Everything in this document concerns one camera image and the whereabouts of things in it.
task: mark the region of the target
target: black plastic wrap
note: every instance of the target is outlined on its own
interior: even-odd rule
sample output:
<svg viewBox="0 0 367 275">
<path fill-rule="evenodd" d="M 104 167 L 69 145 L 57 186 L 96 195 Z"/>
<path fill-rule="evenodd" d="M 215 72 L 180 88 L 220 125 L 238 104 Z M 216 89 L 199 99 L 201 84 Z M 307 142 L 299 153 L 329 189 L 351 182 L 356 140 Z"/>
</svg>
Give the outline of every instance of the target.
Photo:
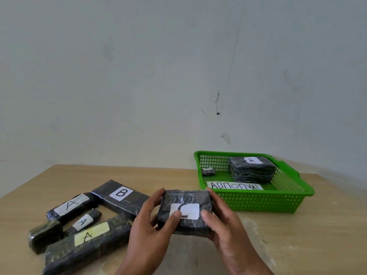
<svg viewBox="0 0 367 275">
<path fill-rule="evenodd" d="M 215 176 L 215 170 L 212 167 L 210 167 L 210 168 L 202 168 L 201 169 L 201 175 L 203 177 Z"/>
<path fill-rule="evenodd" d="M 76 221 L 70 228 L 64 231 L 64 237 L 68 237 L 70 235 L 76 234 L 81 230 L 90 228 L 99 221 L 101 216 L 102 212 L 96 209 L 91 209 L 83 217 Z"/>
<path fill-rule="evenodd" d="M 65 225 L 80 214 L 96 207 L 98 207 L 98 202 L 94 195 L 91 193 L 82 193 L 49 210 L 46 216 L 48 220 L 56 219 Z"/>
<path fill-rule="evenodd" d="M 124 214 L 49 245 L 43 275 L 70 274 L 129 241 L 131 225 Z"/>
<path fill-rule="evenodd" d="M 107 181 L 91 193 L 98 197 L 100 204 L 117 214 L 125 213 L 127 219 L 131 221 L 135 219 L 143 203 L 149 198 L 114 180 Z"/>
<path fill-rule="evenodd" d="M 270 183 L 276 166 L 264 156 L 230 157 L 228 170 L 238 183 Z"/>
<path fill-rule="evenodd" d="M 36 253 L 46 251 L 47 245 L 62 239 L 62 224 L 57 220 L 48 221 L 28 232 L 28 245 Z"/>
<path fill-rule="evenodd" d="M 172 213 L 181 210 L 181 221 L 174 233 L 207 237 L 211 230 L 200 215 L 203 209 L 212 212 L 209 191 L 166 190 L 158 211 L 158 227 L 162 228 Z"/>
</svg>

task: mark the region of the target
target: package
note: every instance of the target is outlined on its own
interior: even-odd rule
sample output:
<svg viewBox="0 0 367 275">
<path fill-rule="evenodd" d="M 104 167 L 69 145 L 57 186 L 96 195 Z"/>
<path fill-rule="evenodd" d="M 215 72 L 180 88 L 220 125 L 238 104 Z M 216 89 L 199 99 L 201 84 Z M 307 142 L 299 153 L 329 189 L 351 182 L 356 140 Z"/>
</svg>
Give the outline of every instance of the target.
<svg viewBox="0 0 367 275">
<path fill-rule="evenodd" d="M 99 221 L 101 216 L 102 212 L 96 209 L 91 209 L 83 217 L 81 217 L 78 221 L 76 221 L 70 228 L 64 231 L 64 237 L 76 234 L 81 230 L 85 230 L 93 226 L 95 223 Z"/>
<path fill-rule="evenodd" d="M 43 275 L 70 274 L 129 241 L 131 225 L 124 214 L 49 245 Z"/>
<path fill-rule="evenodd" d="M 28 245 L 36 253 L 46 251 L 47 245 L 62 239 L 62 224 L 57 220 L 48 221 L 28 233 Z"/>
<path fill-rule="evenodd" d="M 238 183 L 270 183 L 276 166 L 264 156 L 230 157 L 228 170 Z"/>
<path fill-rule="evenodd" d="M 203 177 L 215 176 L 215 170 L 212 167 L 210 167 L 210 168 L 202 168 L 201 169 L 201 175 Z"/>
<path fill-rule="evenodd" d="M 80 214 L 96 207 L 98 207 L 97 199 L 91 193 L 83 193 L 49 210 L 46 216 L 48 220 L 56 219 L 65 225 Z"/>
<path fill-rule="evenodd" d="M 200 215 L 203 209 L 212 212 L 209 191 L 166 190 L 158 211 L 158 227 L 162 228 L 172 213 L 180 210 L 181 221 L 174 233 L 207 237 L 211 230 Z"/>
<path fill-rule="evenodd" d="M 128 188 L 114 180 L 109 180 L 91 192 L 99 203 L 116 212 L 125 213 L 133 221 L 149 196 Z"/>
</svg>

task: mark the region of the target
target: wooden table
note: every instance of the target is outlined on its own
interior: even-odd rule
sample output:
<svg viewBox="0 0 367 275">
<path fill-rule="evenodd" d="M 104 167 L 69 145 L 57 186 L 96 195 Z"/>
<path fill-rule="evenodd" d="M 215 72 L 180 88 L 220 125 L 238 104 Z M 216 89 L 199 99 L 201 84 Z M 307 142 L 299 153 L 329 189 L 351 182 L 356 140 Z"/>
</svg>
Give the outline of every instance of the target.
<svg viewBox="0 0 367 275">
<path fill-rule="evenodd" d="M 295 214 L 238 213 L 255 248 L 276 274 L 367 274 L 366 208 L 318 175 L 302 178 L 316 194 Z M 41 274 L 44 255 L 28 247 L 28 230 L 45 222 L 49 209 L 109 179 L 148 195 L 161 187 L 199 189 L 196 170 L 55 165 L 0 199 L 0 273 Z M 98 210 L 102 220 L 115 215 Z M 117 250 L 78 274 L 114 274 L 125 252 Z M 176 235 L 156 274 L 174 270 L 225 273 L 209 240 Z"/>
</svg>

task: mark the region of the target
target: white label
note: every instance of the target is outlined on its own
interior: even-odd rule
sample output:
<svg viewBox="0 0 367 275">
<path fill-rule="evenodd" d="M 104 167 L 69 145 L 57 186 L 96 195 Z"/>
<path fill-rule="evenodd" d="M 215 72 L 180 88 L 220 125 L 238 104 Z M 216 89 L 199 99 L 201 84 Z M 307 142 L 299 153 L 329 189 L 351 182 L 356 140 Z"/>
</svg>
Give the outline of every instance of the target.
<svg viewBox="0 0 367 275">
<path fill-rule="evenodd" d="M 112 192 L 110 194 L 110 197 L 112 197 L 112 198 L 118 200 L 119 202 L 121 202 L 123 199 L 125 199 L 131 193 L 132 193 L 131 189 L 126 188 L 125 186 L 121 186 L 115 192 Z"/>
<path fill-rule="evenodd" d="M 228 181 L 208 181 L 207 185 L 213 189 L 263 190 L 257 183 L 237 183 Z"/>
<path fill-rule="evenodd" d="M 77 231 L 80 231 L 82 228 L 85 228 L 87 225 L 89 225 L 92 222 L 93 222 L 93 218 L 90 217 L 89 214 L 86 214 L 83 217 L 81 217 L 78 221 L 76 221 L 73 227 L 76 228 Z"/>
<path fill-rule="evenodd" d="M 54 209 L 54 212 L 56 212 L 59 216 L 63 216 L 66 213 L 70 212 L 80 204 L 86 202 L 89 200 L 87 196 L 84 194 L 80 194 L 79 196 L 67 201 L 66 203 L 63 203 L 61 206 L 58 206 Z"/>
<path fill-rule="evenodd" d="M 108 226 L 107 222 L 100 223 L 97 226 L 93 226 L 90 229 L 82 231 L 74 236 L 75 246 L 78 246 L 88 240 L 91 240 L 105 232 L 108 232 L 110 227 Z"/>
<path fill-rule="evenodd" d="M 170 216 L 177 210 L 181 211 L 181 219 L 199 219 L 200 207 L 198 203 L 172 203 Z"/>
<path fill-rule="evenodd" d="M 257 157 L 244 157 L 243 159 L 249 164 L 263 164 Z"/>
</svg>

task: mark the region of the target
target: left hand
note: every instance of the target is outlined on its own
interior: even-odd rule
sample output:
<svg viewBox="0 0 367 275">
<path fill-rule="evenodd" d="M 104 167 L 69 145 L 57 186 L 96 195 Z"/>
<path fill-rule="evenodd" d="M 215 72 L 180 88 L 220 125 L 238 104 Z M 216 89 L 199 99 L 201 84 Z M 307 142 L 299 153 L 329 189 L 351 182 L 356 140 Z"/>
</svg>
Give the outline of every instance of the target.
<svg viewBox="0 0 367 275">
<path fill-rule="evenodd" d="M 153 208 L 158 206 L 164 188 L 157 190 L 143 204 L 131 227 L 126 257 L 115 275 L 153 274 L 163 261 L 172 233 L 181 220 L 181 211 L 174 212 L 163 228 L 156 230 L 157 215 L 152 218 Z"/>
</svg>

